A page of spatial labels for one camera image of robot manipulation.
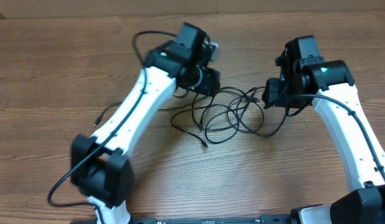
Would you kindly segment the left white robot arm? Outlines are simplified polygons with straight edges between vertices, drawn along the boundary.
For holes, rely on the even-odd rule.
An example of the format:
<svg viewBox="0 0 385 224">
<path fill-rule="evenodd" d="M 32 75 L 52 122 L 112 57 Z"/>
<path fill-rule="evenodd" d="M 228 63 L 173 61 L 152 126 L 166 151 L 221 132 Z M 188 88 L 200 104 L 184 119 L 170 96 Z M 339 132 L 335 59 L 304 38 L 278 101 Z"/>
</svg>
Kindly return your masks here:
<svg viewBox="0 0 385 224">
<path fill-rule="evenodd" d="M 71 181 L 95 209 L 95 223 L 129 223 L 126 201 L 133 186 L 130 158 L 159 108 L 177 88 L 214 96 L 220 73 L 209 68 L 218 45 L 185 22 L 174 40 L 150 50 L 140 75 L 112 117 L 71 146 Z"/>
</svg>

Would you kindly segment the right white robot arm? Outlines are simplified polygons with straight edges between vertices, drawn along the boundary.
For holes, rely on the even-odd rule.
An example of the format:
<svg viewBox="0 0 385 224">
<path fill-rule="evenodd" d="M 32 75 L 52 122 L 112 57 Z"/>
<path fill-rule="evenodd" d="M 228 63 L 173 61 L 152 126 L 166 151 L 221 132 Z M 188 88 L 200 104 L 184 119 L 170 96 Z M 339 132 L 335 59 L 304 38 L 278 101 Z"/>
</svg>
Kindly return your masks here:
<svg viewBox="0 0 385 224">
<path fill-rule="evenodd" d="M 266 108 L 298 113 L 312 106 L 342 160 L 348 194 L 330 205 L 295 208 L 286 223 L 385 223 L 385 152 L 361 107 L 347 64 L 325 61 L 312 35 L 285 44 L 275 58 L 280 76 L 266 82 Z"/>
</svg>

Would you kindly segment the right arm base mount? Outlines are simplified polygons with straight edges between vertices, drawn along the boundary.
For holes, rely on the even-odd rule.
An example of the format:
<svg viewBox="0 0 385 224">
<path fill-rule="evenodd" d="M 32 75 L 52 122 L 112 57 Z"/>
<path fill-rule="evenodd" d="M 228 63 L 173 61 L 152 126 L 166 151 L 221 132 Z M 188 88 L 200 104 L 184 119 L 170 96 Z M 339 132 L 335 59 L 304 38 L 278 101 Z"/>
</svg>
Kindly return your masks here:
<svg viewBox="0 0 385 224">
<path fill-rule="evenodd" d="M 309 205 L 291 210 L 292 223 L 299 224 L 332 224 L 331 205 Z"/>
</svg>

